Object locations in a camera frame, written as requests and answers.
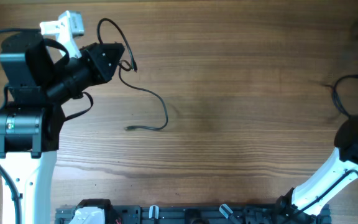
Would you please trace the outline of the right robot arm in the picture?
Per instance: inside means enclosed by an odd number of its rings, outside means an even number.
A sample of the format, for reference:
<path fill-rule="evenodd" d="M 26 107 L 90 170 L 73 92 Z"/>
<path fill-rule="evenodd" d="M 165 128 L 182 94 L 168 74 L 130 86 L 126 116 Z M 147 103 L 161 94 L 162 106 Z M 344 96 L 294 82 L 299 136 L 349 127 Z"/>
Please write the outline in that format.
<path fill-rule="evenodd" d="M 327 161 L 306 182 L 280 197 L 275 221 L 319 223 L 324 206 L 354 180 L 358 180 L 358 115 L 338 129 Z"/>

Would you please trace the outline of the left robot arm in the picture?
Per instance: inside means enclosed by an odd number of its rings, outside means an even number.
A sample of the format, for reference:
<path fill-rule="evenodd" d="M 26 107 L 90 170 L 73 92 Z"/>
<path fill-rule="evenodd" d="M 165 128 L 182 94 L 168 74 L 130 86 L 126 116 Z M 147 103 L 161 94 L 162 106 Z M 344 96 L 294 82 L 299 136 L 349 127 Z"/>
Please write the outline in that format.
<path fill-rule="evenodd" d="M 8 82 L 0 109 L 0 168 L 5 180 L 4 223 L 48 223 L 53 170 L 60 131 L 70 118 L 68 100 L 109 82 L 124 53 L 120 43 L 93 43 L 79 58 L 65 54 L 54 62 L 49 49 L 63 45 L 38 32 L 20 32 L 1 45 L 0 61 Z"/>

